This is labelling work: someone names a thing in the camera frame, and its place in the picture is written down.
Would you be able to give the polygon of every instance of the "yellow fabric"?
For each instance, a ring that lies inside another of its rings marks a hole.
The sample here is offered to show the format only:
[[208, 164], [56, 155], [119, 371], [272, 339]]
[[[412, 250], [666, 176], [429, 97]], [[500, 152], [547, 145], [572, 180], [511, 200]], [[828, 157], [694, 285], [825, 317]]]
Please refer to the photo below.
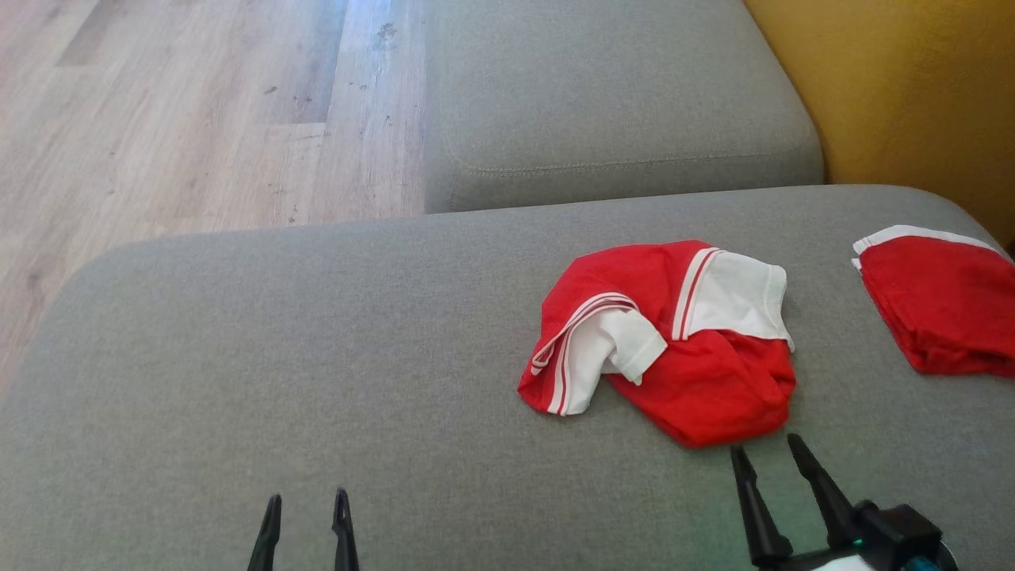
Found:
[[929, 190], [1015, 239], [1015, 0], [745, 4], [817, 125], [828, 182]]

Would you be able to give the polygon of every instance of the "gray seat cushion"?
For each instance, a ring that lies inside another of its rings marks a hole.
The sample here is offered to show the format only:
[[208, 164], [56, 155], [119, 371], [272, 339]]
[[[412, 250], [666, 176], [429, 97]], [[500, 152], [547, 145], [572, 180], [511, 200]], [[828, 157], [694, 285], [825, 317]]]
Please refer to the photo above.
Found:
[[822, 182], [740, 0], [431, 6], [429, 212]]
[[[909, 502], [964, 569], [1015, 558], [1015, 385], [922, 377], [850, 264], [906, 222], [989, 235], [893, 187], [702, 193], [131, 245], [79, 271], [0, 404], [0, 553], [37, 569], [243, 569], [269, 495], [280, 569], [749, 569], [726, 448], [677, 446], [609, 386], [516, 395], [572, 258], [699, 237], [783, 265], [804, 435], [849, 497]], [[780, 433], [747, 444], [798, 552], [824, 532]]]

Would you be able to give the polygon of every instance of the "couch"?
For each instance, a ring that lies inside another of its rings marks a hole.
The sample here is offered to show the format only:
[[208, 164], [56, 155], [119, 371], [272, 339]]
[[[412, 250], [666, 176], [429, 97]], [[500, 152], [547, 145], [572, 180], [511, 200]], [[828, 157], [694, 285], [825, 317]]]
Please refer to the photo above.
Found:
[[[728, 450], [678, 446], [609, 386], [565, 419], [535, 413], [515, 392], [540, 303], [574, 257], [700, 238], [789, 275], [784, 318], [799, 379], [791, 418], [745, 446], [797, 551], [820, 548], [824, 529], [787, 431], [804, 436], [851, 500], [908, 502], [944, 529], [963, 569], [1006, 568], [1015, 560], [1011, 382], [917, 374], [850, 263], [854, 240], [895, 223], [997, 242], [931, 193], [819, 184], [815, 131], [744, 7], [664, 4], [645, 5], [693, 46], [633, 8], [603, 9], [645, 34], [610, 35], [584, 5], [568, 5], [563, 19], [558, 5], [544, 7], [559, 39], [578, 42], [571, 61], [549, 67], [593, 65], [580, 56], [599, 52], [567, 27], [579, 22], [599, 25], [628, 57], [672, 53], [699, 71], [687, 97], [650, 77], [650, 65], [631, 78], [653, 86], [637, 100], [658, 105], [665, 129], [655, 132], [649, 115], [614, 98], [619, 90], [597, 95], [620, 105], [624, 125], [641, 126], [618, 135], [626, 147], [590, 138], [611, 131], [609, 108], [573, 132], [529, 117], [569, 106], [536, 97], [515, 108], [517, 121], [557, 137], [535, 146], [511, 122], [466, 109], [471, 119], [459, 125], [497, 125], [500, 144], [473, 133], [455, 148], [512, 173], [431, 170], [439, 175], [427, 200], [503, 208], [165, 238], [79, 270], [0, 397], [0, 566], [242, 569], [268, 497], [280, 493], [278, 567], [327, 568], [341, 485], [363, 569], [750, 569]], [[479, 26], [458, 33], [528, 29], [510, 7], [490, 3], [501, 13], [482, 19], [463, 3], [464, 19], [443, 20], [448, 5], [433, 6], [430, 23], [450, 35], [433, 42], [454, 42], [449, 21]], [[552, 26], [527, 21], [533, 45], [549, 42]], [[756, 97], [730, 91], [745, 84], [727, 66], [756, 79]], [[672, 81], [679, 69], [658, 71]], [[456, 81], [436, 77], [444, 87], [468, 83]], [[701, 121], [664, 133], [681, 127], [669, 108]], [[427, 152], [439, 166], [435, 136], [428, 131]], [[663, 143], [706, 150], [665, 155]], [[604, 163], [554, 166], [586, 151]], [[674, 159], [657, 163], [666, 156]], [[517, 175], [532, 161], [544, 168]], [[548, 204], [572, 200], [582, 201]]]

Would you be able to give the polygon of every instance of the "gray fabric surface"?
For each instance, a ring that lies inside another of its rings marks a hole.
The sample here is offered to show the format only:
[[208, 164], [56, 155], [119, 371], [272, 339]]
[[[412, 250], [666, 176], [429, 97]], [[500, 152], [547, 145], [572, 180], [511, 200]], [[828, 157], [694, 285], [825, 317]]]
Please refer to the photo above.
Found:
[[[330, 569], [337, 485], [364, 570], [749, 569], [726, 448], [608, 385], [515, 392], [572, 258], [698, 237], [783, 265], [804, 435], [853, 500], [908, 502], [964, 569], [1015, 559], [1015, 383], [911, 371], [850, 264], [894, 223], [990, 240], [893, 187], [703, 193], [164, 239], [78, 272], [0, 403], [0, 568]], [[798, 553], [823, 529], [785, 433], [747, 449]]]
[[822, 182], [740, 0], [434, 0], [429, 212]]

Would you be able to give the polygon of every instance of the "red garment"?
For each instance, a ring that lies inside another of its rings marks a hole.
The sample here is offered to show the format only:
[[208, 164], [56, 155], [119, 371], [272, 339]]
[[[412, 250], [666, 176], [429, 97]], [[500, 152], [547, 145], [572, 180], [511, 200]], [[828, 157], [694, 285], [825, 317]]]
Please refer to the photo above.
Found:
[[1015, 265], [978, 239], [916, 226], [883, 229], [854, 247], [913, 369], [1015, 377]]
[[589, 406], [600, 374], [687, 446], [782, 426], [796, 386], [779, 266], [687, 240], [583, 256], [543, 302], [519, 394], [555, 415]]

